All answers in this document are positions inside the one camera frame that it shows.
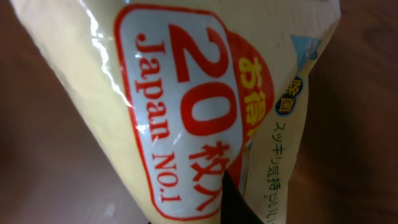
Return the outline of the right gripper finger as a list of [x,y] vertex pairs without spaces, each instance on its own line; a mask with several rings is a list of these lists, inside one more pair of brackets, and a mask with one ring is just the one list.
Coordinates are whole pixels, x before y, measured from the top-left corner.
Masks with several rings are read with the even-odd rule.
[[228,171],[223,176],[221,224],[264,224],[245,202]]

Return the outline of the yellow snack bag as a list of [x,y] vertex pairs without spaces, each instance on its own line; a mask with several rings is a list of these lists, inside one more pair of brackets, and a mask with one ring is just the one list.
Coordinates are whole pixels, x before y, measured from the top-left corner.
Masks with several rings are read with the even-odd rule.
[[338,0],[11,4],[151,223],[221,223],[226,171],[263,223],[285,223]]

